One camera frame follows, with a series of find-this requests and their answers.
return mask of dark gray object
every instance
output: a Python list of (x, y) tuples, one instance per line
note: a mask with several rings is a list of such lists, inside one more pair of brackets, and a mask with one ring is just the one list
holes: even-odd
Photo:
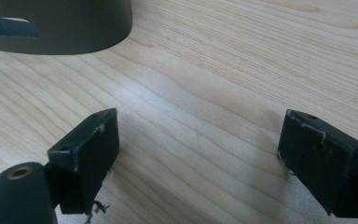
[(92, 215), (103, 180), (118, 151), (117, 110), (95, 113), (48, 151), (42, 166), (26, 162), (0, 174), (0, 224), (56, 224), (54, 208), (63, 214)]
[(312, 115), (288, 110), (279, 157), (336, 217), (358, 217), (358, 140)]
[(80, 54), (131, 31), (131, 0), (0, 0), (0, 50)]

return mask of wooden table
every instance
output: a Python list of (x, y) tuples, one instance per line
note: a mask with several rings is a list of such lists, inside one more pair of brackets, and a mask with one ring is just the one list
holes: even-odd
[[(76, 56), (0, 51), (0, 173), (93, 112), (121, 151), (92, 223), (358, 223), (277, 159), (285, 110), (358, 139), (358, 1), (133, 0), (130, 36)], [(59, 223), (84, 223), (62, 216)]]

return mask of light wood grain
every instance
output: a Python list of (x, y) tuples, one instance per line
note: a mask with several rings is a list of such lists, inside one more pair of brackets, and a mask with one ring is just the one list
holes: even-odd
[[(133, 0), (130, 36), (76, 56), (0, 51), (0, 173), (48, 161), (118, 109), (93, 223), (358, 223), (329, 217), (276, 157), (284, 112), (358, 139), (358, 1)], [(59, 223), (83, 223), (62, 216)]]

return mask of black plastic part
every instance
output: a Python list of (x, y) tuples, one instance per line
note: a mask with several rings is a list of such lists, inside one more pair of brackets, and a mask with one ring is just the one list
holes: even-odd
[(80, 54), (130, 33), (131, 0), (0, 0), (0, 50)]
[(90, 215), (119, 150), (117, 110), (95, 113), (48, 151), (49, 162), (0, 174), (0, 224), (56, 223), (53, 208)]
[(358, 217), (358, 141), (312, 115), (288, 110), (278, 148), (330, 215)]
[(48, 181), (41, 164), (27, 162), (0, 174), (0, 224), (54, 222)]
[(62, 175), (51, 188), (69, 188), (57, 197), (64, 214), (90, 213), (118, 149), (117, 111), (108, 109), (86, 118), (48, 151), (47, 171)]

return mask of screw hole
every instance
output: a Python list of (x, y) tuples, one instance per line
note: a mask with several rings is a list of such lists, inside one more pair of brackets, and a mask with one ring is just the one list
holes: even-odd
[(31, 172), (32, 172), (31, 167), (23, 166), (23, 167), (17, 168), (16, 170), (10, 172), (8, 174), (7, 178), (12, 179), (12, 180), (20, 179), (20, 178), (23, 178), (23, 177), (27, 176)]
[(69, 150), (71, 150), (71, 147), (69, 146), (64, 146), (61, 148), (61, 151), (69, 151)]

